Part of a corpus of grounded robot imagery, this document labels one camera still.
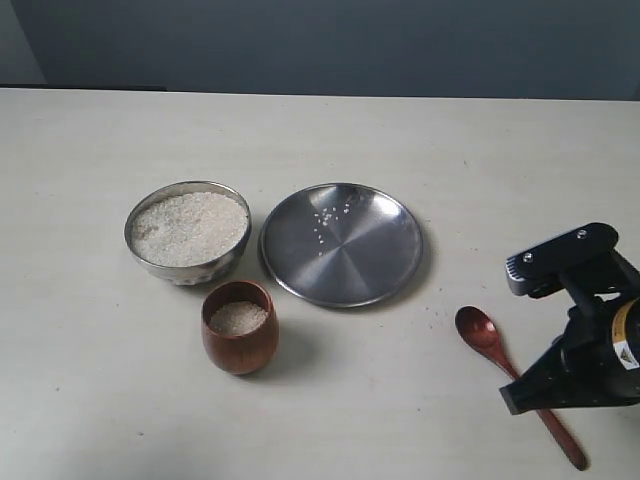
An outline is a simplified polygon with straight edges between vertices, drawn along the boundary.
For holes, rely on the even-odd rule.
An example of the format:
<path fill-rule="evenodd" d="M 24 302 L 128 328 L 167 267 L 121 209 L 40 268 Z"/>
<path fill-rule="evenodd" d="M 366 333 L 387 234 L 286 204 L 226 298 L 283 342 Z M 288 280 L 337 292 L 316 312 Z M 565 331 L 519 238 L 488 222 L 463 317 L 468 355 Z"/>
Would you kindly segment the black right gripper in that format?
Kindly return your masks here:
<path fill-rule="evenodd" d="M 639 303 L 639 271 L 616 250 L 559 275 L 575 306 L 559 344 L 499 389 L 512 415 L 587 408 L 594 400 L 637 400 L 639 369 L 614 346 L 614 317 Z"/>

